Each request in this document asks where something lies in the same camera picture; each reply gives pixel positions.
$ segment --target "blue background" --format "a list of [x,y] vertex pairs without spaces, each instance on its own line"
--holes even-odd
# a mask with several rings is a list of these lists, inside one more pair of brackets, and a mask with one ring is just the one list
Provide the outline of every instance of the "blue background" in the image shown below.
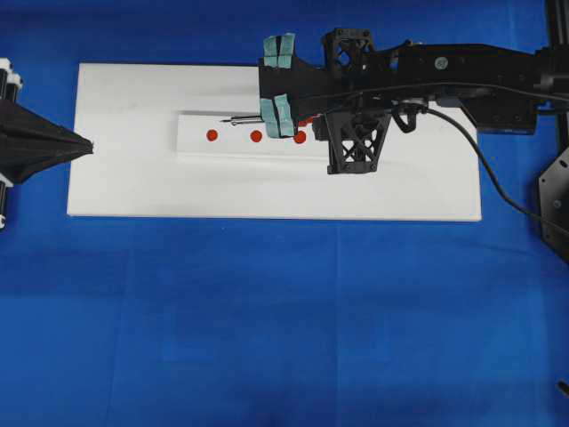
[[[530,0],[4,0],[0,24],[20,103],[67,127],[81,61],[248,64],[293,31],[321,63],[334,27],[548,43]],[[535,209],[554,119],[480,144]],[[32,178],[0,236],[0,425],[567,425],[567,265],[481,181],[483,221],[402,223],[71,219],[68,165]]]

